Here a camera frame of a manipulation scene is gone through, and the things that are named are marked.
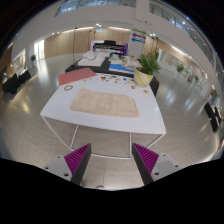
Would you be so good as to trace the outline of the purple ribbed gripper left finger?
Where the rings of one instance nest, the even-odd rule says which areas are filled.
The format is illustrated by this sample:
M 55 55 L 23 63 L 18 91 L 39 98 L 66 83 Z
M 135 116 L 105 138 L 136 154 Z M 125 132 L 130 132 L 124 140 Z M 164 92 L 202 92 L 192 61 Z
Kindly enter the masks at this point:
M 79 185 L 82 181 L 84 172 L 91 156 L 91 144 L 86 144 L 71 153 L 67 154 L 64 159 L 71 171 L 71 181 Z

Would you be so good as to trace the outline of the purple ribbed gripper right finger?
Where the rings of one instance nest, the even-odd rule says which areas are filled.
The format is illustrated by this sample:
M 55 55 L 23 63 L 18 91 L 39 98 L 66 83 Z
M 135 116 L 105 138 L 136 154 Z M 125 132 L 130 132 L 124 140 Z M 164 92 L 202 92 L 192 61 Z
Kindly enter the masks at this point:
M 159 158 L 159 155 L 137 143 L 132 144 L 132 154 L 140 172 L 143 183 L 145 185 L 152 183 L 153 179 L 151 177 L 151 174 Z

